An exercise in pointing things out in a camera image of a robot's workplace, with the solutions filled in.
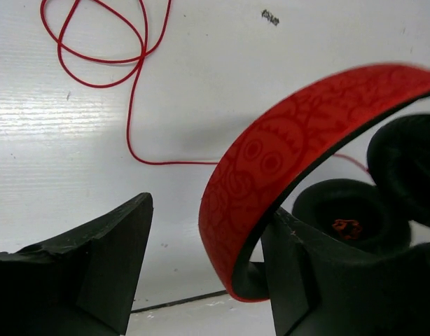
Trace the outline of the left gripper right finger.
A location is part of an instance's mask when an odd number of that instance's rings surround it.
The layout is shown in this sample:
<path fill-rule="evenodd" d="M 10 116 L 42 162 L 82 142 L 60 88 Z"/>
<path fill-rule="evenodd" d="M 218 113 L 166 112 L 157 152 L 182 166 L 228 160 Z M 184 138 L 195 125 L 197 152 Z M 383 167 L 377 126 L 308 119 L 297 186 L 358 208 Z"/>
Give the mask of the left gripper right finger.
<path fill-rule="evenodd" d="M 430 335 L 430 243 L 373 255 L 283 209 L 261 242 L 278 335 Z"/>

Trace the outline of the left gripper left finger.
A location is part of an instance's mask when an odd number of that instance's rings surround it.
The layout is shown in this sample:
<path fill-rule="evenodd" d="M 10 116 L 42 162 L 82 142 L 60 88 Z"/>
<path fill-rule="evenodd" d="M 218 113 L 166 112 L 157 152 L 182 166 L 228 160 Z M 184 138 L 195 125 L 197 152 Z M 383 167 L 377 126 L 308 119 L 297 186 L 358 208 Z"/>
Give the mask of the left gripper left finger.
<path fill-rule="evenodd" d="M 143 192 L 99 218 L 0 252 L 0 335 L 124 335 L 153 218 Z"/>

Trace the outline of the red black headphones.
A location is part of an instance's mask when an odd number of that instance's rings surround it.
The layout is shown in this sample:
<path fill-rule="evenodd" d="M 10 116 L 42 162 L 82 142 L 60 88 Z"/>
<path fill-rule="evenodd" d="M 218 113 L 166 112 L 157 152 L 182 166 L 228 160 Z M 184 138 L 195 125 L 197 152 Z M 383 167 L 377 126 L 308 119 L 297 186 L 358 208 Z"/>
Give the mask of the red black headphones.
<path fill-rule="evenodd" d="M 233 298 L 269 298 L 265 268 L 250 257 L 291 191 L 352 139 L 427 97 L 430 68 L 356 66 L 294 92 L 237 137 L 207 183 L 198 217 L 205 251 Z"/>

